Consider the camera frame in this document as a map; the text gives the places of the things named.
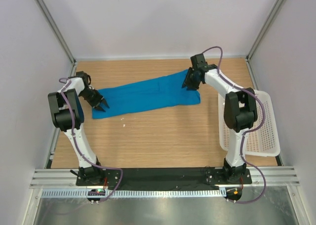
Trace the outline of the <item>blue t shirt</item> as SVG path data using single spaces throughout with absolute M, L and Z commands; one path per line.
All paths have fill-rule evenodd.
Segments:
M 187 71 L 184 70 L 154 79 L 100 89 L 99 93 L 105 97 L 109 108 L 104 112 L 92 110 L 92 118 L 103 119 L 177 105 L 200 104 L 198 91 L 182 88 L 186 74 Z

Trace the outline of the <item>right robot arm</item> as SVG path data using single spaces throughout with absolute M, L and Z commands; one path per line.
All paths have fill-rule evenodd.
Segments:
M 182 87 L 198 90 L 201 83 L 208 84 L 224 98 L 223 119 L 230 134 L 222 177 L 229 184 L 238 183 L 246 173 L 246 134 L 258 119 L 254 90 L 244 89 L 226 78 L 217 65 L 207 63 L 202 53 L 192 56 L 191 64 Z

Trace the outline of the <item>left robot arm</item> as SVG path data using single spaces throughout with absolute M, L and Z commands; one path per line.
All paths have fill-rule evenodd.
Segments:
M 79 97 L 83 97 L 92 109 L 104 112 L 109 108 L 106 99 L 91 85 L 91 77 L 81 71 L 74 76 L 59 79 L 63 87 L 48 94 L 48 102 L 53 125 L 64 132 L 79 161 L 77 176 L 78 185 L 98 186 L 105 180 L 96 154 L 92 151 L 84 132 L 84 113 Z

